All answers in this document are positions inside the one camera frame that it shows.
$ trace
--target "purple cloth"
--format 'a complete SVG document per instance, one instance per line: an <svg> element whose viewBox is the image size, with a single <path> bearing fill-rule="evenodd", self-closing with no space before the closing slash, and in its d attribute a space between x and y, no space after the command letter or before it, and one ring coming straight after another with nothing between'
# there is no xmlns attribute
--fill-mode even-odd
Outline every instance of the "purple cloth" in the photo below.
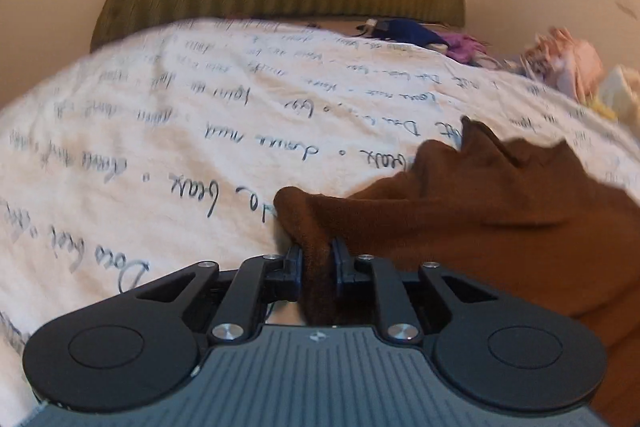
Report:
<svg viewBox="0 0 640 427"><path fill-rule="evenodd" d="M484 44L475 40L471 35L438 31L436 33L445 39L449 45L447 57L453 58L462 64L471 62L475 52L486 53Z"/></svg>

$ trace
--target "cursive writing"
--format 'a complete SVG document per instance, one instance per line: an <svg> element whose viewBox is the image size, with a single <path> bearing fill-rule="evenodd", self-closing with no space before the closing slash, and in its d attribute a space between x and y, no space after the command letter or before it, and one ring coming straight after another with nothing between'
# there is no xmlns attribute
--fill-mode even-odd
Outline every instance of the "cursive writing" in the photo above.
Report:
<svg viewBox="0 0 640 427"><path fill-rule="evenodd" d="M531 121L530 118L526 118L526 117L521 117L519 120L510 120L511 123L513 123L515 126L520 127L522 129L530 129L533 132L536 131L536 126L533 125L533 122Z"/></svg>
<svg viewBox="0 0 640 427"><path fill-rule="evenodd" d="M411 46L407 46L406 44L396 44L396 43L387 44L386 48L394 52L402 52L402 53L408 53L411 51Z"/></svg>
<svg viewBox="0 0 640 427"><path fill-rule="evenodd" d="M371 96L384 96L385 98L393 98L394 96L391 93L385 91L373 91L368 90L365 91L365 94L370 94Z"/></svg>
<svg viewBox="0 0 640 427"><path fill-rule="evenodd" d="M197 60L193 60L191 57L187 57L186 55L177 55L175 59L179 64L183 65L185 68L190 68L193 71L200 68L200 63Z"/></svg>
<svg viewBox="0 0 640 427"><path fill-rule="evenodd" d="M56 231L53 225L50 225L49 235L51 237L51 248L53 248L56 259L58 258L57 249L66 249L69 253L76 252L78 254L76 260L69 267L69 272L75 272L80 263L82 263L82 259L84 259L84 239L82 237L74 239L68 232Z"/></svg>
<svg viewBox="0 0 640 427"><path fill-rule="evenodd" d="M208 42L186 41L184 47L189 51L204 55L210 48L214 47L214 45Z"/></svg>
<svg viewBox="0 0 640 427"><path fill-rule="evenodd" d="M460 147L462 145L462 134L460 134L460 131L458 131L451 124L436 122L435 126L438 127L440 134L448 137L456 147Z"/></svg>
<svg viewBox="0 0 640 427"><path fill-rule="evenodd" d="M369 68L363 65L347 66L348 70L356 71L356 73L369 74Z"/></svg>
<svg viewBox="0 0 640 427"><path fill-rule="evenodd" d="M174 78L175 78L175 73L164 72L157 78L154 78L151 80L151 89L160 89L162 87L164 87L164 89L168 89L169 84L171 84Z"/></svg>
<svg viewBox="0 0 640 427"><path fill-rule="evenodd" d="M207 71L211 71L212 73L228 73L231 69L229 66L217 64L216 62L207 62L204 67Z"/></svg>
<svg viewBox="0 0 640 427"><path fill-rule="evenodd" d="M191 180L190 178L185 178L184 175L176 176L175 174L169 174L169 179L174 182L174 185L171 187L171 193L174 193L176 188L180 189L180 198L184 197L185 191L188 197L196 198L198 201L202 201L205 195L209 195L212 200L211 206L209 207L209 212L207 213L207 217L211 217L213 214L213 209L216 207L216 203L218 202L218 196L220 195L220 186L218 182L215 180L211 180L209 182L209 187L205 187L203 182L196 182Z"/></svg>
<svg viewBox="0 0 640 427"><path fill-rule="evenodd" d="M452 77L453 80L456 81L458 87L461 87L462 89L469 89L469 87L473 87L474 89L480 89L478 87L478 83L469 80L468 78L462 78L460 76L454 76Z"/></svg>
<svg viewBox="0 0 640 427"><path fill-rule="evenodd" d="M567 112L571 118L574 118L574 120L582 120L586 115L584 109L581 107L569 109Z"/></svg>
<svg viewBox="0 0 640 427"><path fill-rule="evenodd" d="M127 159L84 151L82 152L82 167L88 171L93 169L97 172L106 172L104 182L108 183L114 176L120 176L127 170Z"/></svg>
<svg viewBox="0 0 640 427"><path fill-rule="evenodd" d="M440 77L437 74L421 73L421 74L416 74L415 78L421 78L423 80L430 80L434 84L441 84L442 83L440 81Z"/></svg>
<svg viewBox="0 0 640 427"><path fill-rule="evenodd" d="M373 151L366 150L361 150L360 152L367 155L367 164L372 165L373 163L373 165L376 166L376 169L396 169L396 166L401 166L403 171L406 170L407 162L402 154L393 156L392 154L374 154Z"/></svg>
<svg viewBox="0 0 640 427"><path fill-rule="evenodd" d="M14 326L9 317L0 310L0 336L4 337L7 343L14 348L18 355L22 355L24 346L27 344L30 335L22 333Z"/></svg>
<svg viewBox="0 0 640 427"><path fill-rule="evenodd" d="M432 92L424 92L422 94L401 94L405 100L419 100L423 102L435 102L436 96Z"/></svg>
<svg viewBox="0 0 640 427"><path fill-rule="evenodd" d="M9 145L17 151L33 150L33 152L38 152L40 147L38 142L32 141L30 137L25 136L15 129L9 134Z"/></svg>
<svg viewBox="0 0 640 427"><path fill-rule="evenodd" d="M297 99L287 102L284 107L292 108L297 114L301 111L307 111L307 118L311 118L314 115L314 101L306 98L305 100Z"/></svg>
<svg viewBox="0 0 640 427"><path fill-rule="evenodd" d="M296 57L308 58L309 60L318 60L322 62L322 54L314 52L296 52Z"/></svg>
<svg viewBox="0 0 640 427"><path fill-rule="evenodd" d="M231 129L231 127L218 127L207 123L207 130L204 137L209 139L211 137L218 136L220 138L229 138L234 143L240 143L244 134L238 135L238 131Z"/></svg>
<svg viewBox="0 0 640 427"><path fill-rule="evenodd" d="M84 116L89 118L92 114L103 114L107 118L111 118L116 114L117 109L115 105L111 105L110 103L90 100L84 109Z"/></svg>
<svg viewBox="0 0 640 427"><path fill-rule="evenodd" d="M255 139L259 140L260 145L265 145L268 143L269 148L283 149L287 151L295 151L298 149L303 149L302 161L306 161L309 156L313 156L318 154L318 147L315 145L305 146L302 142L292 142L288 140L284 140L282 138L273 138L271 136L261 136L257 135Z"/></svg>
<svg viewBox="0 0 640 427"><path fill-rule="evenodd" d="M207 84L205 84L204 82L192 82L191 83L191 90L193 92L201 93L201 92L204 92L205 89L207 89Z"/></svg>
<svg viewBox="0 0 640 427"><path fill-rule="evenodd" d="M287 52L281 50L280 48L267 47L267 48L256 48L247 51L247 55L253 55L254 57L259 57L262 53L266 53L269 55L277 55L278 57L282 57L282 55L286 55Z"/></svg>
<svg viewBox="0 0 640 427"><path fill-rule="evenodd" d="M47 150L40 156L42 165L43 166L48 165L49 159L51 157L58 160L65 167L69 167L74 163L73 156L71 156L71 154L67 149L65 149L64 147L60 147L59 145L56 145L51 141L49 141Z"/></svg>
<svg viewBox="0 0 640 427"><path fill-rule="evenodd" d="M337 87L337 84L331 84L330 82L323 82L322 80L312 80L310 78L306 79L306 83L309 84L309 86L320 87L321 89L324 89L326 92L335 91L335 88Z"/></svg>
<svg viewBox="0 0 640 427"><path fill-rule="evenodd" d="M258 73L259 71L264 71L266 73L273 73L276 76L283 76L287 74L285 71L279 70L278 68L273 68L272 66L268 66L261 62L249 62L249 70L252 73Z"/></svg>
<svg viewBox="0 0 640 427"><path fill-rule="evenodd" d="M407 71L382 71L383 73L388 74L389 76L392 77L402 77L405 78L407 80L411 80L411 74L409 74Z"/></svg>
<svg viewBox="0 0 640 427"><path fill-rule="evenodd" d="M68 100L63 100L62 102L54 102L53 110L55 111L56 118L58 118L58 120L62 120L66 112L71 112L74 110L74 104L72 102L69 102Z"/></svg>
<svg viewBox="0 0 640 427"><path fill-rule="evenodd" d="M12 227L11 239L15 243L23 232L29 232L31 237L38 237L38 230L31 225L31 216L28 210L23 208L12 208L9 203L0 198L0 204L5 209L4 220Z"/></svg>
<svg viewBox="0 0 640 427"><path fill-rule="evenodd" d="M169 121L173 111L174 110L171 107L155 112L139 110L138 121L150 123L151 125L160 125Z"/></svg>
<svg viewBox="0 0 640 427"><path fill-rule="evenodd" d="M313 40L313 37L309 35L283 35L282 40L289 42L309 42Z"/></svg>
<svg viewBox="0 0 640 427"><path fill-rule="evenodd" d="M114 255L113 251L111 251L109 248L103 247L102 245L98 245L97 247L95 247L94 257L95 262L99 266L102 266L105 270L114 268L120 271L120 273L118 274L119 293L124 293L138 286L138 284L140 283L140 279L142 279L142 276L149 271L149 263L147 261L127 261L127 256L122 252L118 252ZM130 282L129 287L127 287L127 289L125 290L122 288L124 276L127 274L127 272L131 271L131 269L133 269L135 277L133 277L133 280L132 282Z"/></svg>
<svg viewBox="0 0 640 427"><path fill-rule="evenodd" d="M169 26L177 30L190 30L191 28L193 28L194 22L195 19L183 19L181 21L172 22L171 24L169 24Z"/></svg>
<svg viewBox="0 0 640 427"><path fill-rule="evenodd" d="M249 93L251 92L251 87L247 87L246 89L244 89L244 87L239 86L239 87L235 87L234 89L223 89L223 88L216 88L213 90L213 92L211 93L212 97L218 97L218 98L222 98L223 100L227 100L227 101L233 101L233 102L242 102L242 100L244 100L244 105L247 105L249 103Z"/></svg>
<svg viewBox="0 0 640 427"><path fill-rule="evenodd" d="M382 120L386 123L392 123L393 125L401 125L405 131L410 132L414 136L420 136L420 133L418 132L418 124L413 120L401 121L394 118L383 118Z"/></svg>
<svg viewBox="0 0 640 427"><path fill-rule="evenodd" d="M236 194L239 194L243 191L248 192L249 195L249 208L251 209L252 212L255 212L258 209L258 194L256 194L254 191L252 191L250 188L248 187L237 187L236 188ZM276 216L276 209L272 204L267 204L267 203L263 203L262 204L262 222L264 223L266 220L266 214L270 213L271 216Z"/></svg>
<svg viewBox="0 0 640 427"><path fill-rule="evenodd" d="M351 39L340 38L337 39L336 42L338 44L342 44L343 46L350 46L356 49L359 49L360 47L360 43L358 41L352 41Z"/></svg>
<svg viewBox="0 0 640 427"><path fill-rule="evenodd" d="M127 72L122 70L103 71L98 77L98 82L127 82L128 77Z"/></svg>
<svg viewBox="0 0 640 427"><path fill-rule="evenodd" d="M574 147L578 149L591 149L591 138L589 138L585 131L576 131L573 144Z"/></svg>

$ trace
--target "metal screw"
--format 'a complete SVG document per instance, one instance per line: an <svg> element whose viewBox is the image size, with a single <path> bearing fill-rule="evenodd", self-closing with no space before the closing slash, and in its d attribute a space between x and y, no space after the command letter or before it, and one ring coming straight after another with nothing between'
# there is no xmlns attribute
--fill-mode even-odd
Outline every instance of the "metal screw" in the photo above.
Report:
<svg viewBox="0 0 640 427"><path fill-rule="evenodd" d="M242 326L238 326L237 324L218 324L213 330L211 330L213 336L221 341L234 341L238 337L242 337L244 330Z"/></svg>
<svg viewBox="0 0 640 427"><path fill-rule="evenodd" d="M418 336L418 328L411 324L394 324L386 330L386 333L393 339L410 341Z"/></svg>

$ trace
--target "pile of clothes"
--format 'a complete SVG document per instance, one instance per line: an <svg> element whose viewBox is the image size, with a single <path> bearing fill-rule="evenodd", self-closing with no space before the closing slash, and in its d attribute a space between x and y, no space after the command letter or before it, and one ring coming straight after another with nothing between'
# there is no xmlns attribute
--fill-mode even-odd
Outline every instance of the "pile of clothes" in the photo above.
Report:
<svg viewBox="0 0 640 427"><path fill-rule="evenodd" d="M609 120L618 120L640 138L640 73L616 66L608 75L590 42L572 38L566 28L548 36L521 57L526 76L556 88Z"/></svg>
<svg viewBox="0 0 640 427"><path fill-rule="evenodd" d="M640 73L616 66L608 75L593 44L575 39L566 28L537 35L536 43L517 60L498 60L471 35L432 31L406 19L370 19L363 34L375 39L415 44L472 66L521 74L553 87L593 109L607 120L619 121L640 139Z"/></svg>

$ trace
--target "gray ribbed base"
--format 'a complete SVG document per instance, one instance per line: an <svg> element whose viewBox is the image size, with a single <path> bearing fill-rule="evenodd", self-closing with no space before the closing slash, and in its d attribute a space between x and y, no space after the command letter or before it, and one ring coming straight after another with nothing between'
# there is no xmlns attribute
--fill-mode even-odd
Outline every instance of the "gray ribbed base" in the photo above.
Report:
<svg viewBox="0 0 640 427"><path fill-rule="evenodd" d="M371 328L264 326L242 346L213 350L202 370L154 405L111 415L52 405L29 427L604 427L589 409L547 418L480 409L438 379L417 349Z"/></svg>

